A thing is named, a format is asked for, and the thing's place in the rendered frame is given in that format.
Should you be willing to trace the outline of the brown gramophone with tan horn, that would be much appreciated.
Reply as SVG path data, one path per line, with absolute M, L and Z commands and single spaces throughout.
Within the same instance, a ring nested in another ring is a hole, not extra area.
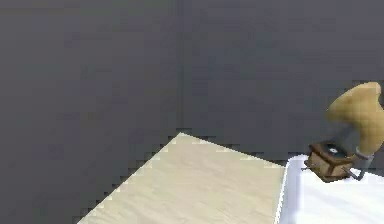
M 311 170 L 325 183 L 349 177 L 361 180 L 384 143 L 380 95 L 378 82 L 366 82 L 335 99 L 326 110 L 326 117 L 348 126 L 331 139 L 310 144 L 304 169 Z M 354 130 L 359 133 L 359 142 L 352 151 L 343 147 L 341 141 Z

